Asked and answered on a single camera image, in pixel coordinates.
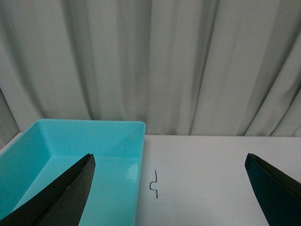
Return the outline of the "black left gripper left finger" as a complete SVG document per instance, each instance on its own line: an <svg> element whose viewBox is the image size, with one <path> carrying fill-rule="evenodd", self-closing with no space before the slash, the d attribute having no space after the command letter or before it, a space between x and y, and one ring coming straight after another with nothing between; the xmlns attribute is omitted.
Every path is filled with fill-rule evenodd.
<svg viewBox="0 0 301 226"><path fill-rule="evenodd" d="M29 201L4 217L2 226L77 226L90 193L95 158L86 154Z"/></svg>

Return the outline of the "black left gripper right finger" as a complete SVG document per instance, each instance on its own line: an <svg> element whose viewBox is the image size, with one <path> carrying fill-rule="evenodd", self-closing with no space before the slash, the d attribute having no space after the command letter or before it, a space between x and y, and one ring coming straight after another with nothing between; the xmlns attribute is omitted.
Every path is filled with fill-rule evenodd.
<svg viewBox="0 0 301 226"><path fill-rule="evenodd" d="M301 184L249 153L245 161L253 192L270 226L301 224Z"/></svg>

